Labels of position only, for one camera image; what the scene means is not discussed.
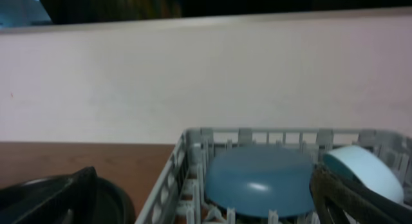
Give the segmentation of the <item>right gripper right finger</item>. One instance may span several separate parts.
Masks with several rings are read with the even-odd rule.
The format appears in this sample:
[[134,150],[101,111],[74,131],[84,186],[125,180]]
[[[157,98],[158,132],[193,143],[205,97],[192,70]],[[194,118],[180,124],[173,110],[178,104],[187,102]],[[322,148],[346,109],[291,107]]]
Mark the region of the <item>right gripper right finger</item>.
[[312,172],[310,193],[321,223],[348,223],[351,216],[359,223],[411,224],[410,209],[323,165]]

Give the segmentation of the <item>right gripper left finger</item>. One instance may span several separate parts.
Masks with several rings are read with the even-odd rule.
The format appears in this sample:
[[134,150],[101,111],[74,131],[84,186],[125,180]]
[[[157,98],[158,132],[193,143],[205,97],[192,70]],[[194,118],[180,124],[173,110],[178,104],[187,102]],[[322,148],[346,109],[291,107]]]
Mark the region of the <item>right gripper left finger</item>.
[[1,223],[92,223],[97,172],[85,167],[73,174],[41,178],[1,189]]

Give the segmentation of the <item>light blue bowl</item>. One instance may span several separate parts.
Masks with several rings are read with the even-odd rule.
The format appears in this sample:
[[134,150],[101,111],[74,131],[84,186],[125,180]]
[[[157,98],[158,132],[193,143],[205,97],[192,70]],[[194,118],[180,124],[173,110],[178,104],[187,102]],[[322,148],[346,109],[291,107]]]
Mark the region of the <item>light blue bowl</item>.
[[373,153],[357,145],[347,145],[323,154],[331,172],[361,182],[369,190],[395,202],[404,201],[404,190],[392,170]]

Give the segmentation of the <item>dark blue plate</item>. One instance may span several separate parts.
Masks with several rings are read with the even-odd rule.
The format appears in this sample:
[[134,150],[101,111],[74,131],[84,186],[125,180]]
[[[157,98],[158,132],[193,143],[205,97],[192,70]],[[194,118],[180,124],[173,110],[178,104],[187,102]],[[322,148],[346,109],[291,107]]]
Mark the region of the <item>dark blue plate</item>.
[[314,210],[309,156],[275,146],[242,146],[215,156],[205,177],[206,197],[238,214],[289,218]]

